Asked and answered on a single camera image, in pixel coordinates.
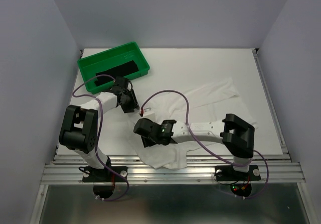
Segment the white t shirt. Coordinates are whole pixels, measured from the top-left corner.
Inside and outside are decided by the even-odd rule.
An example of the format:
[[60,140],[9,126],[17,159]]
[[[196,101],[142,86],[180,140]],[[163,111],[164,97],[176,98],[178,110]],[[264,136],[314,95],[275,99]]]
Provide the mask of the white t shirt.
[[[231,78],[187,89],[181,95],[171,92],[158,94],[144,109],[149,111],[147,117],[158,124],[164,120],[184,122],[186,119],[192,125],[213,122],[216,136],[224,129],[222,119],[226,114],[235,114],[257,127],[257,121],[250,115]],[[126,139],[141,161],[155,169],[186,168],[187,152],[200,148],[195,141],[144,147],[141,137],[135,133],[128,134]]]

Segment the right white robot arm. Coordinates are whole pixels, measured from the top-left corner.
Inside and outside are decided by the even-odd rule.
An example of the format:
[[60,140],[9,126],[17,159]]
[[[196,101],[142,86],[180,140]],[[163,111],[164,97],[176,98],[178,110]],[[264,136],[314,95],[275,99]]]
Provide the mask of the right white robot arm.
[[141,137],[145,148],[195,141],[214,155],[203,143],[223,144],[233,155],[231,174],[237,179],[249,173],[254,155],[255,127],[235,114],[226,114],[221,121],[192,124],[176,120],[164,120],[157,124],[150,119],[140,118],[133,132]]

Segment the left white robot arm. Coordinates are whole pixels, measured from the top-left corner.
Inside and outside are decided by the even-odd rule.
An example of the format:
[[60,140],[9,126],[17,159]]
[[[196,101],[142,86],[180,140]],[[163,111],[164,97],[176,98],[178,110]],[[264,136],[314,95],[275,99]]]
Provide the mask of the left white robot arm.
[[139,104],[129,79],[107,74],[101,76],[112,80],[111,88],[97,96],[72,93],[75,98],[86,96],[93,99],[81,106],[67,106],[59,134],[59,144],[85,160],[88,166],[80,168],[80,171],[86,178],[105,181],[113,175],[113,170],[110,158],[98,147],[103,115],[117,107],[121,107],[125,114],[133,113],[139,109]]

